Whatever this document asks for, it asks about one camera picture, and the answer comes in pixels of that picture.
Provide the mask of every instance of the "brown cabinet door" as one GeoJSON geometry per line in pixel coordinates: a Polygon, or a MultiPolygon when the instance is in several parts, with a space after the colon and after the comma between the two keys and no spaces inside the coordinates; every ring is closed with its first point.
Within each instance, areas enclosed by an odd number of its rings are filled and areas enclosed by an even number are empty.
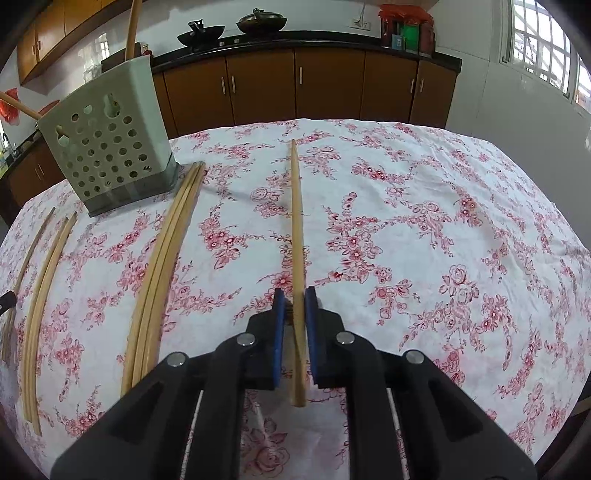
{"type": "Polygon", "coordinates": [[[296,117],[293,50],[232,55],[226,65],[237,125],[296,117]]]}
{"type": "Polygon", "coordinates": [[[445,128],[456,78],[452,70],[430,61],[419,62],[410,123],[445,128]]]}
{"type": "Polygon", "coordinates": [[[39,60],[66,36],[64,0],[54,0],[36,20],[39,60]]]}
{"type": "Polygon", "coordinates": [[[8,184],[12,197],[19,207],[47,189],[34,155],[27,155],[21,161],[8,177],[8,184]]]}
{"type": "Polygon", "coordinates": [[[226,59],[169,70],[164,81],[179,135],[234,125],[226,59]]]}
{"type": "Polygon", "coordinates": [[[101,9],[101,0],[64,0],[66,35],[101,9]]]}
{"type": "Polygon", "coordinates": [[[359,118],[364,51],[297,48],[295,57],[299,118],[359,118]]]}
{"type": "Polygon", "coordinates": [[[170,101],[168,100],[168,92],[166,91],[166,83],[164,83],[164,73],[157,73],[154,75],[154,89],[156,89],[156,97],[160,105],[160,113],[164,122],[164,128],[168,138],[177,138],[177,127],[174,124],[173,111],[170,109],[170,101]]]}
{"type": "Polygon", "coordinates": [[[408,122],[416,77],[416,61],[366,52],[361,120],[408,122]]]}
{"type": "Polygon", "coordinates": [[[35,23],[32,23],[17,45],[18,77],[21,85],[37,62],[37,32],[35,23]]]}

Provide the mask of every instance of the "black countertop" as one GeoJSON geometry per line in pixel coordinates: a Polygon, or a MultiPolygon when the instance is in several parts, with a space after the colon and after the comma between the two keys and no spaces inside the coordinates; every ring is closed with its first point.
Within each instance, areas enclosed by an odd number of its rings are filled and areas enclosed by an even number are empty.
{"type": "Polygon", "coordinates": [[[261,38],[252,38],[247,35],[224,37],[217,40],[215,44],[204,46],[198,51],[192,51],[189,47],[180,48],[155,57],[152,63],[152,72],[164,72],[194,61],[222,57],[227,54],[297,47],[357,48],[389,53],[404,59],[426,60],[458,73],[462,69],[462,59],[438,52],[433,54],[433,58],[429,58],[405,51],[393,50],[382,47],[379,38],[368,37],[367,35],[317,30],[285,30],[261,38]]]}

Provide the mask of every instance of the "floral tablecloth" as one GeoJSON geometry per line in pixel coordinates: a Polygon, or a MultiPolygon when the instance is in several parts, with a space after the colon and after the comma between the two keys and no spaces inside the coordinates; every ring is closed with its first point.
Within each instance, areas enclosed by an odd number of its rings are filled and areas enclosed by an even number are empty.
{"type": "MultiPolygon", "coordinates": [[[[160,358],[209,352],[270,308],[275,287],[291,294],[292,138],[307,284],[323,307],[379,349],[424,351],[537,460],[591,365],[591,260],[555,205],[482,140],[398,123],[296,120],[172,141],[179,163],[204,160],[209,171],[171,283],[160,358]]],[[[45,473],[119,398],[131,314],[173,195],[89,218],[64,181],[25,205],[2,244],[5,291],[57,208],[19,294],[15,359],[0,365],[2,414],[45,473]],[[37,437],[20,397],[25,316],[50,242],[74,210],[41,327],[37,437]]],[[[287,383],[289,367],[283,374],[287,383]]],[[[243,478],[348,478],[345,392],[311,385],[308,399],[290,407],[285,384],[247,392],[243,478]]]]}

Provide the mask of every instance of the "chopstick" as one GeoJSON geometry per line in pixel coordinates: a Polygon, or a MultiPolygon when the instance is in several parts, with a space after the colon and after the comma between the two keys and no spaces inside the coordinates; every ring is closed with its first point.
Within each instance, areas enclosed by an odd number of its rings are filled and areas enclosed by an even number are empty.
{"type": "Polygon", "coordinates": [[[291,258],[293,262],[294,376],[293,405],[306,406],[306,321],[304,318],[304,221],[301,200],[300,162],[297,144],[291,141],[291,258]]]}
{"type": "MultiPolygon", "coordinates": [[[[129,336],[127,337],[127,349],[125,351],[125,363],[124,363],[124,367],[123,367],[123,378],[121,380],[121,396],[122,397],[131,389],[131,387],[133,385],[135,385],[135,383],[133,382],[135,361],[136,361],[135,359],[136,359],[136,356],[138,353],[138,347],[140,345],[139,336],[140,336],[140,330],[141,330],[141,326],[142,326],[142,320],[144,317],[144,307],[145,307],[145,304],[147,301],[147,295],[148,295],[148,291],[150,289],[150,284],[151,284],[152,278],[154,276],[154,270],[156,268],[156,263],[158,261],[158,257],[160,256],[160,252],[164,246],[166,233],[170,229],[171,223],[173,221],[173,217],[174,217],[177,209],[179,209],[179,206],[181,205],[181,203],[183,203],[183,201],[182,201],[183,197],[186,198],[186,196],[189,194],[190,186],[191,186],[193,180],[195,179],[196,175],[197,175],[197,164],[193,164],[191,166],[191,169],[189,170],[189,172],[185,176],[177,194],[174,197],[174,202],[166,215],[166,220],[164,221],[164,225],[162,227],[162,230],[160,231],[160,233],[158,234],[158,237],[156,239],[156,244],[154,245],[154,251],[152,252],[152,255],[150,256],[150,262],[148,263],[148,268],[147,268],[146,273],[144,275],[142,287],[139,291],[138,300],[135,303],[134,313],[132,315],[132,320],[131,320],[131,327],[129,329],[129,336]]],[[[145,343],[145,342],[142,342],[142,346],[141,346],[142,352],[141,352],[141,356],[139,357],[140,363],[141,363],[141,359],[143,358],[143,348],[144,348],[143,343],[145,343]]]]}
{"type": "Polygon", "coordinates": [[[45,303],[47,295],[51,288],[53,276],[56,273],[57,264],[60,260],[61,253],[66,245],[70,232],[76,223],[77,212],[71,218],[62,223],[59,234],[52,244],[50,254],[46,258],[46,265],[43,275],[39,278],[36,286],[37,295],[33,297],[34,304],[33,314],[28,319],[28,336],[25,334],[25,356],[23,358],[23,402],[25,404],[25,419],[33,423],[33,431],[35,434],[41,436],[41,425],[39,422],[39,411],[37,409],[37,349],[39,346],[39,332],[41,330],[41,322],[43,320],[43,311],[45,310],[45,303]]]}
{"type": "Polygon", "coordinates": [[[166,308],[170,281],[174,273],[174,266],[183,243],[183,238],[191,220],[191,214],[199,199],[199,192],[201,191],[203,178],[206,173],[205,164],[202,164],[198,169],[197,176],[193,180],[187,201],[183,205],[178,222],[174,227],[173,236],[165,252],[164,264],[160,277],[156,282],[154,282],[156,279],[152,279],[152,283],[156,283],[156,291],[152,297],[153,302],[151,310],[147,312],[147,310],[144,309],[144,316],[148,313],[148,318],[145,319],[145,321],[149,321],[149,324],[144,359],[142,362],[142,377],[146,376],[158,362],[162,318],[164,317],[164,311],[166,308]]]}
{"type": "MultiPolygon", "coordinates": [[[[33,251],[35,250],[35,247],[39,243],[39,240],[41,239],[41,236],[43,235],[43,232],[45,231],[45,228],[47,227],[47,224],[49,223],[49,220],[51,219],[51,217],[53,216],[53,212],[55,212],[55,211],[56,211],[56,208],[53,207],[51,209],[51,211],[49,212],[49,214],[46,216],[45,220],[43,220],[43,223],[39,227],[39,230],[37,231],[37,234],[33,238],[33,242],[31,243],[29,250],[27,251],[27,255],[25,256],[25,260],[23,261],[22,266],[21,266],[21,271],[19,272],[18,277],[17,277],[17,281],[14,284],[13,292],[17,296],[18,296],[18,292],[21,289],[22,279],[24,278],[27,267],[29,266],[29,262],[31,261],[33,251]]],[[[6,363],[10,359],[10,337],[11,337],[11,333],[12,333],[12,328],[14,326],[14,317],[16,315],[17,315],[17,309],[15,307],[15,308],[11,309],[10,312],[8,313],[8,319],[6,320],[6,323],[4,324],[4,329],[2,331],[2,360],[4,360],[4,362],[6,362],[6,363]]]]}
{"type": "Polygon", "coordinates": [[[134,0],[129,13],[129,25],[127,26],[127,43],[125,44],[125,60],[134,58],[135,34],[138,31],[139,11],[142,0],[134,0]]]}

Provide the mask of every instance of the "wooden stick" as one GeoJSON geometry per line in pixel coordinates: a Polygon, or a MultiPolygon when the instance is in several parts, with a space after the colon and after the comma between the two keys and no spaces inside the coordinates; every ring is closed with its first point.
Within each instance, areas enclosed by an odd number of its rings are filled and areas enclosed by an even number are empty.
{"type": "Polygon", "coordinates": [[[199,192],[201,191],[203,178],[206,173],[205,165],[202,164],[193,184],[191,185],[187,202],[183,205],[178,223],[174,227],[173,237],[165,253],[160,277],[152,279],[152,283],[156,283],[156,292],[153,297],[152,309],[149,312],[148,318],[148,338],[142,363],[142,378],[145,377],[158,363],[162,318],[164,317],[166,309],[170,281],[174,273],[174,266],[176,264],[178,253],[181,250],[184,236],[191,221],[193,210],[199,199],[199,192]]]}
{"type": "Polygon", "coordinates": [[[135,360],[134,360],[134,377],[132,380],[132,387],[137,385],[137,383],[144,377],[142,374],[142,367],[144,363],[144,355],[146,351],[146,343],[148,341],[148,329],[150,326],[150,313],[152,312],[152,307],[154,306],[154,300],[156,295],[156,290],[158,288],[158,282],[160,281],[160,277],[162,276],[162,271],[164,267],[164,263],[166,260],[167,252],[170,249],[170,244],[174,238],[178,237],[182,231],[177,232],[177,224],[178,219],[181,216],[181,212],[183,210],[184,205],[189,198],[189,194],[191,191],[191,186],[193,185],[195,178],[199,175],[199,172],[203,170],[203,163],[200,162],[197,166],[197,170],[195,175],[193,175],[190,179],[190,182],[187,183],[187,187],[183,192],[183,196],[178,204],[178,208],[173,213],[170,227],[164,233],[164,240],[162,244],[162,249],[158,254],[158,258],[156,259],[154,265],[154,275],[150,280],[150,286],[148,288],[148,295],[146,296],[146,302],[144,305],[144,311],[142,313],[142,320],[139,328],[139,337],[138,337],[138,347],[135,353],[135,360]]]}
{"type": "Polygon", "coordinates": [[[300,162],[296,141],[291,141],[291,258],[293,261],[294,376],[293,405],[306,406],[306,322],[304,319],[304,221],[300,162]]]}
{"type": "Polygon", "coordinates": [[[41,283],[41,288],[39,289],[39,296],[37,297],[37,302],[35,304],[35,310],[33,312],[33,318],[31,319],[31,347],[29,350],[29,358],[28,358],[28,365],[26,374],[29,376],[28,379],[28,387],[29,391],[24,392],[28,394],[28,403],[29,403],[29,413],[30,413],[30,421],[33,423],[33,431],[35,434],[41,436],[41,424],[39,423],[39,410],[37,408],[37,349],[39,346],[39,332],[41,331],[41,322],[43,321],[43,311],[45,311],[45,303],[47,301],[47,296],[49,294],[49,290],[51,289],[51,282],[53,281],[53,277],[56,273],[57,264],[60,261],[61,253],[64,250],[64,246],[68,240],[68,236],[76,223],[77,212],[71,216],[71,218],[66,223],[64,229],[61,231],[59,236],[59,240],[57,242],[56,248],[54,249],[53,253],[51,254],[51,260],[49,261],[49,265],[47,266],[47,270],[45,275],[43,275],[43,280],[41,283]]]}
{"type": "Polygon", "coordinates": [[[142,0],[134,0],[129,13],[129,25],[127,27],[127,43],[125,45],[125,60],[134,58],[135,34],[138,31],[139,11],[142,0]]]}
{"type": "MultiPolygon", "coordinates": [[[[47,215],[45,217],[45,220],[43,220],[43,223],[39,227],[39,230],[37,231],[37,234],[33,238],[33,242],[31,243],[31,246],[29,247],[29,250],[27,251],[27,255],[25,256],[25,260],[22,262],[21,271],[19,272],[18,277],[17,277],[17,281],[15,282],[14,288],[12,289],[13,292],[15,293],[15,295],[17,295],[17,297],[18,297],[18,292],[21,289],[22,279],[24,278],[27,267],[29,266],[29,262],[31,261],[33,251],[35,250],[35,247],[39,243],[39,240],[41,239],[41,236],[43,235],[43,232],[45,231],[45,228],[47,227],[47,224],[49,223],[49,220],[51,219],[51,217],[53,216],[53,212],[55,212],[55,211],[56,211],[56,208],[53,207],[51,209],[51,211],[49,212],[49,215],[47,215]]],[[[6,363],[8,363],[8,360],[10,359],[10,348],[11,348],[10,337],[11,337],[11,333],[12,333],[12,328],[14,327],[14,317],[16,316],[16,314],[17,314],[16,307],[14,307],[13,309],[10,310],[10,312],[8,312],[8,319],[6,320],[6,323],[4,324],[4,330],[2,331],[2,360],[4,360],[4,362],[6,362],[6,363]]]]}
{"type": "Polygon", "coordinates": [[[166,215],[166,220],[164,221],[164,225],[160,233],[158,234],[158,238],[156,240],[156,244],[154,245],[154,251],[150,256],[150,262],[148,264],[148,268],[144,275],[144,279],[142,282],[142,287],[139,291],[138,300],[135,302],[134,313],[131,320],[131,327],[129,329],[129,335],[127,337],[127,349],[125,351],[125,363],[123,366],[123,378],[121,379],[121,396],[125,395],[132,386],[133,376],[134,376],[134,363],[135,363],[135,356],[138,347],[138,338],[139,338],[139,329],[141,327],[141,320],[144,314],[144,306],[146,302],[146,297],[148,295],[148,289],[150,287],[150,282],[152,280],[152,276],[154,275],[154,268],[156,260],[160,254],[160,250],[162,249],[162,244],[164,242],[164,237],[166,236],[166,232],[170,227],[170,223],[173,219],[174,212],[177,210],[181,198],[183,197],[184,192],[187,190],[190,182],[193,181],[194,176],[197,174],[197,164],[193,164],[191,169],[185,176],[183,183],[181,184],[176,196],[174,197],[174,202],[170,207],[166,215]]]}

